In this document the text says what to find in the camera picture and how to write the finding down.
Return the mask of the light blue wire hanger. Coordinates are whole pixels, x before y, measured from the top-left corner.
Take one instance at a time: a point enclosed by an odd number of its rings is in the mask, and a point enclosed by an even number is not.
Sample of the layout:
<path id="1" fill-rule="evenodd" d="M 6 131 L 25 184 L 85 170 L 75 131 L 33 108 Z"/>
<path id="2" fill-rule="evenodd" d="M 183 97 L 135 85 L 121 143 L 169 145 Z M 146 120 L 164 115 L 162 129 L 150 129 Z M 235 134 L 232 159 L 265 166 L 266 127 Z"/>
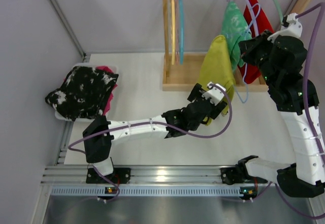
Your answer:
<path id="1" fill-rule="evenodd" d="M 249 26 L 250 24 L 252 24 L 252 23 L 251 23 L 251 20 L 250 20 L 249 22 L 246 21 L 247 24 L 248 24 L 249 29 L 252 27 L 252 26 Z M 245 77 L 242 77 L 242 75 L 241 75 L 241 82 L 242 82 L 242 84 L 244 85 L 245 93 L 246 93 L 246 97 L 245 97 L 245 98 L 243 98 L 243 97 L 239 97 L 241 103 L 243 103 L 243 104 L 245 104 L 245 103 L 248 101 L 248 98 L 249 98 L 249 89 L 248 89 L 248 84 L 244 82 L 244 78 L 245 78 Z"/>

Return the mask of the red trousers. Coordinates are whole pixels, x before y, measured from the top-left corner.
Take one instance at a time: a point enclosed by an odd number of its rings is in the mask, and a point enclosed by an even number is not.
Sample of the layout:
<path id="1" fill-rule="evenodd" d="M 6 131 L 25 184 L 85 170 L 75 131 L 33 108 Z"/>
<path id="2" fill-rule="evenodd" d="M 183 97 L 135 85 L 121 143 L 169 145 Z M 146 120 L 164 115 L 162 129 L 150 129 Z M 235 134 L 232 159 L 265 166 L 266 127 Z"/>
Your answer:
<path id="1" fill-rule="evenodd" d="M 257 29 L 258 29 L 258 34 L 255 33 L 254 31 L 254 26 L 250 28 L 250 31 L 252 32 L 251 36 L 253 39 L 253 44 L 256 44 L 256 38 L 260 34 L 262 34 L 265 30 L 270 31 L 271 33 L 274 32 L 271 23 L 269 22 L 264 10 L 262 9 L 261 6 L 259 6 L 258 0 L 249 0 L 249 3 L 252 6 L 252 11 L 254 12 L 254 15 L 256 16 L 259 10 L 259 14 L 256 18 L 256 23 L 257 23 Z M 251 84 L 254 82 L 260 75 L 260 71 L 258 67 L 256 66 L 255 63 L 252 63 L 251 60 L 249 60 L 249 63 L 245 63 L 242 67 L 238 66 L 238 69 L 244 78 L 244 82 L 247 84 Z"/>

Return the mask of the green white tie-dye trousers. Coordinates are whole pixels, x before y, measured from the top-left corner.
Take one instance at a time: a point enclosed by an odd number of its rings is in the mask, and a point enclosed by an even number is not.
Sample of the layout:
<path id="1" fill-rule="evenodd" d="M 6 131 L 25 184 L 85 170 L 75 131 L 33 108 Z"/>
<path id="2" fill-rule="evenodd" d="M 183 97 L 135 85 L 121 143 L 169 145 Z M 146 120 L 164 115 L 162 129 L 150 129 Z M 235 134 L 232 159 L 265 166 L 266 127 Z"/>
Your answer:
<path id="1" fill-rule="evenodd" d="M 234 72 L 237 66 L 243 67 L 245 64 L 241 59 L 239 43 L 252 38 L 248 24 L 235 2 L 228 2 L 227 4 L 223 16 L 221 34 L 226 38 L 231 67 Z"/>

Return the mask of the yellow-green trousers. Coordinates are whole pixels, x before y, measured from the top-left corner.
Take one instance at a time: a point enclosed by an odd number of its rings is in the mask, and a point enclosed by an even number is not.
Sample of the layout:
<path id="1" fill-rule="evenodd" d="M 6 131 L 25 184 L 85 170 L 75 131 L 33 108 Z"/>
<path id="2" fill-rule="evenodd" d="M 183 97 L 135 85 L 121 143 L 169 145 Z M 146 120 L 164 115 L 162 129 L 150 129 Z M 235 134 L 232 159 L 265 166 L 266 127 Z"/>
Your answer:
<path id="1" fill-rule="evenodd" d="M 229 99 L 233 99 L 236 82 L 232 71 L 226 38 L 223 35 L 218 35 L 212 41 L 201 65 L 197 83 L 204 90 L 207 90 L 209 82 L 224 87 Z"/>

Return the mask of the lilac hanger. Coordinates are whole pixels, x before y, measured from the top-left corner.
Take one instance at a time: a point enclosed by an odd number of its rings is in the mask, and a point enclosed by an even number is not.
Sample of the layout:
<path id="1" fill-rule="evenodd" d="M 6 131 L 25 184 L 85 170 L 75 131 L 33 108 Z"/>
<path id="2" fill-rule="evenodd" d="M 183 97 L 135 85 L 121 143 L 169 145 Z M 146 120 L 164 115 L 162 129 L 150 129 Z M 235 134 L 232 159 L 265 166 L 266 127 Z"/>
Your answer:
<path id="1" fill-rule="evenodd" d="M 258 11 L 257 11 L 257 14 L 255 14 L 254 12 L 254 7 L 251 5 L 250 1 L 249 0 L 245 0 L 246 1 L 246 6 L 248 7 L 248 10 L 249 10 L 249 14 L 251 16 L 251 23 L 249 26 L 253 26 L 253 29 L 254 29 L 254 34 L 257 36 L 259 34 L 259 31 L 258 31 L 258 25 L 257 25 L 257 17 L 261 11 L 261 6 L 259 4 L 257 4 L 257 7 L 258 7 Z"/>

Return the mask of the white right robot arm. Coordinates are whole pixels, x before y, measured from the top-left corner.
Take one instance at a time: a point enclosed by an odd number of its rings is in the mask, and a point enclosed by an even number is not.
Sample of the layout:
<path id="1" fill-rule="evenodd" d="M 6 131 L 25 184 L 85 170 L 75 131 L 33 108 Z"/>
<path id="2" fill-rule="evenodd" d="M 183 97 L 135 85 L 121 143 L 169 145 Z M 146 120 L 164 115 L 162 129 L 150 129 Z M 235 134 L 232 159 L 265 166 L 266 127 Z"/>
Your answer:
<path id="1" fill-rule="evenodd" d="M 252 155 L 239 160 L 246 178 L 276 183 L 293 198 L 314 198 L 324 193 L 324 162 L 318 145 L 323 145 L 319 126 L 319 100 L 314 84 L 300 71 L 307 57 L 303 42 L 292 36 L 271 32 L 239 42 L 244 62 L 258 67 L 270 98 L 287 127 L 295 163 L 281 164 Z"/>

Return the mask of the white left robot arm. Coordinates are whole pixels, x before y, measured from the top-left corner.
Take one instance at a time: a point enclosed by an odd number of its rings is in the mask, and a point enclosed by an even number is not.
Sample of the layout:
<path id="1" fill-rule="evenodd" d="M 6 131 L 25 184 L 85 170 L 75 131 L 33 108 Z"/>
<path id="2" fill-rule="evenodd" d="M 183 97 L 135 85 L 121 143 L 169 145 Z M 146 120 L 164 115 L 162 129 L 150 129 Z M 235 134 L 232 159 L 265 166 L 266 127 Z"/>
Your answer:
<path id="1" fill-rule="evenodd" d="M 110 156 L 114 144 L 140 139 L 169 139 L 196 131 L 215 119 L 228 105 L 226 89 L 209 82 L 206 88 L 196 84 L 188 96 L 189 104 L 156 117 L 135 121 L 109 121 L 105 116 L 95 119 L 84 131 L 86 161 L 110 179 L 114 165 Z"/>

